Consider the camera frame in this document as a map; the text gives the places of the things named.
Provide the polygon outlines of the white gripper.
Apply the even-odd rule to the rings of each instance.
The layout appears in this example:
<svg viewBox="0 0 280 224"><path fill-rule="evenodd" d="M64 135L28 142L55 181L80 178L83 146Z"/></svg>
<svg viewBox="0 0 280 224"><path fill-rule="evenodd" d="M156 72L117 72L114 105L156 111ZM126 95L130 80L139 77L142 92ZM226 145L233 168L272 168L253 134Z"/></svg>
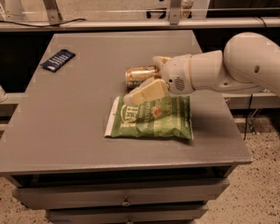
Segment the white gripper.
<svg viewBox="0 0 280 224"><path fill-rule="evenodd" d="M172 59L171 57L154 56L152 61L161 70L162 79L154 77L147 79L123 97L124 104L140 105L159 100L168 92L172 95L190 94L192 92L189 75L190 58L189 54Z"/></svg>

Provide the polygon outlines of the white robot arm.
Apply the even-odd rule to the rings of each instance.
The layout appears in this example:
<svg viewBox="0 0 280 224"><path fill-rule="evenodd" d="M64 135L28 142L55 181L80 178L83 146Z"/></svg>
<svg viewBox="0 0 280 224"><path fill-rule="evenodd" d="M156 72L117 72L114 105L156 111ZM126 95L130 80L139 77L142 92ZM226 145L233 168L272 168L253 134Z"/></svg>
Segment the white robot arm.
<svg viewBox="0 0 280 224"><path fill-rule="evenodd" d="M146 78L126 94L124 104L140 105L200 90L256 93L266 89L280 97L280 47L264 35L240 33L224 50L155 56L153 62L159 75Z"/></svg>

